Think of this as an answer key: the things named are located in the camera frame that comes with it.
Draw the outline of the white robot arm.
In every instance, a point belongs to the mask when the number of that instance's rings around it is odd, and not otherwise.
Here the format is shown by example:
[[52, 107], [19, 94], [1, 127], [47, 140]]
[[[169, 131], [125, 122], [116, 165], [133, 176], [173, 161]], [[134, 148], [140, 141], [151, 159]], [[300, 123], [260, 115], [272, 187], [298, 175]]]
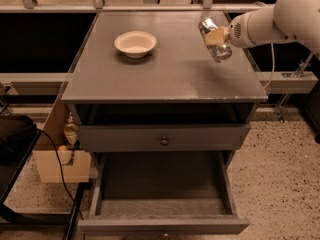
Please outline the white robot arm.
[[320, 0], [277, 0], [270, 7], [235, 17], [204, 36], [207, 45], [238, 48], [298, 42], [320, 56]]

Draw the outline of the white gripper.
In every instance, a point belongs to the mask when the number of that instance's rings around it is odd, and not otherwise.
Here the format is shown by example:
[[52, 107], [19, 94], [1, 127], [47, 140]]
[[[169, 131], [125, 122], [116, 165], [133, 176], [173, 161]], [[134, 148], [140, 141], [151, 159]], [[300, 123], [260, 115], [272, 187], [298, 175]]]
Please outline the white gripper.
[[205, 35], [207, 45], [222, 46], [229, 41], [239, 48], [251, 48], [256, 45], [257, 22], [253, 13], [235, 17], [228, 27], [218, 27]]

